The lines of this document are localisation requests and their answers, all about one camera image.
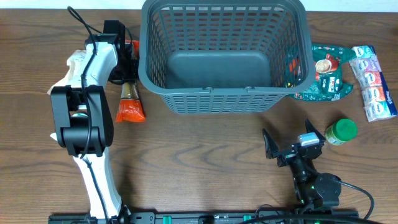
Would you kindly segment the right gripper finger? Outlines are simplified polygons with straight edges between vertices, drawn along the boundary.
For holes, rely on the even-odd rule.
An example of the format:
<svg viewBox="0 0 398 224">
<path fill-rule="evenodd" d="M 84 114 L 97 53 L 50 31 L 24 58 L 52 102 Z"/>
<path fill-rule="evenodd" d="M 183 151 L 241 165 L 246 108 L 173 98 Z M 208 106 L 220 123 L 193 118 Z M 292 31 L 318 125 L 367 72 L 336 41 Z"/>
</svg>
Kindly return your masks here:
<svg viewBox="0 0 398 224">
<path fill-rule="evenodd" d="M 307 130 L 307 133 L 315 133 L 317 138 L 320 140 L 320 144 L 323 144 L 325 142 L 325 137 L 324 135 L 321 134 L 314 126 L 313 124 L 309 121 L 309 119 L 305 120 L 305 127 Z"/>
<path fill-rule="evenodd" d="M 262 134 L 264 137 L 265 148 L 266 148 L 266 157 L 268 159 L 275 159 L 279 156 L 279 147 L 274 142 L 271 135 L 265 130 L 262 130 Z"/>
</svg>

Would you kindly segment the orange pasta package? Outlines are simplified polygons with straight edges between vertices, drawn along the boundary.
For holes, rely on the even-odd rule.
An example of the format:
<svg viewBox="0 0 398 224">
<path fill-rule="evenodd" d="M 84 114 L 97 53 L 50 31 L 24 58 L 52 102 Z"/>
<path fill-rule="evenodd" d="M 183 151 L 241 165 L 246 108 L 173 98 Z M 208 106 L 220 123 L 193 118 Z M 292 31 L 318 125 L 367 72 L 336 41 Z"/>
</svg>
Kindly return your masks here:
<svg viewBox="0 0 398 224">
<path fill-rule="evenodd" d="M 127 80 L 122 84 L 121 99 L 116 114 L 116 122 L 142 123 L 146 120 L 138 92 L 139 41 L 125 42 L 131 53 L 131 67 Z"/>
</svg>

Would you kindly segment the green coffee bag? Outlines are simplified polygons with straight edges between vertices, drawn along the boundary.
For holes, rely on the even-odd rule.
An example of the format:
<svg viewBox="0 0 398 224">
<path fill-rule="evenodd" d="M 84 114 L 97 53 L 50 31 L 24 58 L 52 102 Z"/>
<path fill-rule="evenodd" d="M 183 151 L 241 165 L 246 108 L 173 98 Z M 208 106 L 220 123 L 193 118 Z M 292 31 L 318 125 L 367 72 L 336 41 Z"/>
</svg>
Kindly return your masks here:
<svg viewBox="0 0 398 224">
<path fill-rule="evenodd" d="M 315 80 L 304 92 L 289 97 L 309 102 L 337 101 L 351 93 L 353 85 L 343 81 L 342 65 L 356 57 L 354 50 L 335 45 L 312 44 Z"/>
</svg>

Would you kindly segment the beige paper pouch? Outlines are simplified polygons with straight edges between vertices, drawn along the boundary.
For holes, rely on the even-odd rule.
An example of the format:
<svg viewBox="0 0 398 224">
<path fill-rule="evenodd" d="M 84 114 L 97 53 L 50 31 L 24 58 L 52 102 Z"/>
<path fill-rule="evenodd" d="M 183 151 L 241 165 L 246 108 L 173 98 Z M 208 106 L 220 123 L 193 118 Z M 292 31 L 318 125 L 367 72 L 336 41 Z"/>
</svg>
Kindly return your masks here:
<svg viewBox="0 0 398 224">
<path fill-rule="evenodd" d="M 75 50 L 74 53 L 69 56 L 67 59 L 67 65 L 69 67 L 68 72 L 61 80 L 50 87 L 47 91 L 48 95 L 51 94 L 51 91 L 55 86 L 65 86 L 70 80 L 72 80 L 72 78 L 78 76 L 80 65 L 83 63 L 85 56 L 85 50 Z"/>
</svg>

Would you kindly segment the light blue wipes packet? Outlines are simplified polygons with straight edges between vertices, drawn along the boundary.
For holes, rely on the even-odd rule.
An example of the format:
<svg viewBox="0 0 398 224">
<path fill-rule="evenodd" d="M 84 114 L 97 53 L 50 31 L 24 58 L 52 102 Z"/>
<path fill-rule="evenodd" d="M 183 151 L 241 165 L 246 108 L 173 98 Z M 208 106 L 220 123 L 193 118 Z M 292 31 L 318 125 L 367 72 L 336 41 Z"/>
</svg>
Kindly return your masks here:
<svg viewBox="0 0 398 224">
<path fill-rule="evenodd" d="M 85 114 L 85 113 L 75 113 L 75 114 L 72 115 L 72 117 L 87 117 L 87 116 L 88 116 L 88 115 Z M 56 134 L 56 133 L 52 133 L 52 134 L 50 135 L 50 137 L 51 137 L 52 139 L 54 139 L 55 141 L 57 140 L 57 134 Z"/>
</svg>

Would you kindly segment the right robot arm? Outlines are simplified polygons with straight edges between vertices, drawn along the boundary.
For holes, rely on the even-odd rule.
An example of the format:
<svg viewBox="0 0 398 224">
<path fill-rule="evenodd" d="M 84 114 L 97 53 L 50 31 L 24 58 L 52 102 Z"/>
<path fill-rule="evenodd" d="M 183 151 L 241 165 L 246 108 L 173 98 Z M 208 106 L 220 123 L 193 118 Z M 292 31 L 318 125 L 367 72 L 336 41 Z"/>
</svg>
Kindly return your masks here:
<svg viewBox="0 0 398 224">
<path fill-rule="evenodd" d="M 318 172 L 313 160 L 322 154 L 325 137 L 313 124 L 305 121 L 306 133 L 299 135 L 297 143 L 281 151 L 271 135 L 262 130 L 266 157 L 276 159 L 278 167 L 290 168 L 295 194 L 306 209 L 318 210 L 336 207 L 340 204 L 341 185 L 339 178 L 330 173 Z"/>
</svg>

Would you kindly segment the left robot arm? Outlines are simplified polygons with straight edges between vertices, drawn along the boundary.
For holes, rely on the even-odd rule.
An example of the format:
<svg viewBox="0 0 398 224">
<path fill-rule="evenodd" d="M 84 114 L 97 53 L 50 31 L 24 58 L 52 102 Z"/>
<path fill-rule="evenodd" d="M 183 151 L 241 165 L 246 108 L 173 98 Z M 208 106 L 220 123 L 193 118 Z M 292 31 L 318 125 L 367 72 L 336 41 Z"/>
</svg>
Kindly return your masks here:
<svg viewBox="0 0 398 224">
<path fill-rule="evenodd" d="M 114 126 L 105 94 L 113 76 L 128 70 L 132 53 L 125 43 L 122 34 L 92 35 L 84 50 L 71 54 L 67 74 L 50 90 L 52 137 L 77 164 L 90 200 L 86 218 L 61 218 L 61 222 L 129 223 L 131 213 L 116 188 L 110 164 Z"/>
</svg>

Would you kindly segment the tissue pack multipack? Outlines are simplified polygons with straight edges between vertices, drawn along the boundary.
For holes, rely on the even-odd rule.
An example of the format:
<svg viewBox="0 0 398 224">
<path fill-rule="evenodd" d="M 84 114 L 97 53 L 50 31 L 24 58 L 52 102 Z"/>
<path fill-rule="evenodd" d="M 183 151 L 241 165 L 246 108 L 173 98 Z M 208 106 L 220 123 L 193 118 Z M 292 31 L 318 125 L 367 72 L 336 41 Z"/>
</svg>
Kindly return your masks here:
<svg viewBox="0 0 398 224">
<path fill-rule="evenodd" d="M 355 58 L 349 61 L 361 87 L 364 110 L 369 122 L 397 116 L 397 108 L 388 89 L 372 45 L 354 46 Z"/>
</svg>

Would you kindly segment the green lid jar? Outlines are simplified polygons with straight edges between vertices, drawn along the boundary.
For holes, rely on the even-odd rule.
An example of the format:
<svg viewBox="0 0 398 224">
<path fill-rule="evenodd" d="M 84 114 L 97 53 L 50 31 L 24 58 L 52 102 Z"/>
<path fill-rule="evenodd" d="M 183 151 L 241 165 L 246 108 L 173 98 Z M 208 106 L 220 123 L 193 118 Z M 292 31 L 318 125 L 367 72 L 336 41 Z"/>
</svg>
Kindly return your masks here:
<svg viewBox="0 0 398 224">
<path fill-rule="evenodd" d="M 348 118 L 333 123 L 325 130 L 325 138 L 332 145 L 342 145 L 353 140 L 358 134 L 356 123 Z"/>
</svg>

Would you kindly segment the grey plastic basket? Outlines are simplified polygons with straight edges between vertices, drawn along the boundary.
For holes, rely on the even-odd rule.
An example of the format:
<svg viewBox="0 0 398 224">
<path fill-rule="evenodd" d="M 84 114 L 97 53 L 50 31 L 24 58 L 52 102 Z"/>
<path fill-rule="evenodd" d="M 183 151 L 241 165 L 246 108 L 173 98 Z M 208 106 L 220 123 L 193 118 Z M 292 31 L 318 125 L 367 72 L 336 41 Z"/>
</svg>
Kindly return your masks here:
<svg viewBox="0 0 398 224">
<path fill-rule="evenodd" d="M 139 40 L 139 79 L 175 113 L 262 113 L 315 79 L 298 0 L 149 0 Z"/>
</svg>

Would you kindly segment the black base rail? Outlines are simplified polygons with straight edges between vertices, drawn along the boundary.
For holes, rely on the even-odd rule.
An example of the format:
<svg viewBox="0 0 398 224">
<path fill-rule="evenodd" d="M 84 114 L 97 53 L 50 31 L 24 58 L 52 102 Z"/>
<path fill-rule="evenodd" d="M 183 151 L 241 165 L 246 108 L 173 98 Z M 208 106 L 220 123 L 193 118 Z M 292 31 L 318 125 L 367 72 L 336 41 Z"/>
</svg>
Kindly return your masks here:
<svg viewBox="0 0 398 224">
<path fill-rule="evenodd" d="M 122 224 L 206 224 L 206 223 L 241 223 L 254 218 L 272 215 L 285 215 L 287 211 L 273 211 L 271 209 L 258 212 L 229 212 L 229 213 L 154 213 L 134 212 L 108 221 L 86 215 L 51 215 L 49 223 L 58 224 L 89 224 L 89 223 L 122 223 Z"/>
</svg>

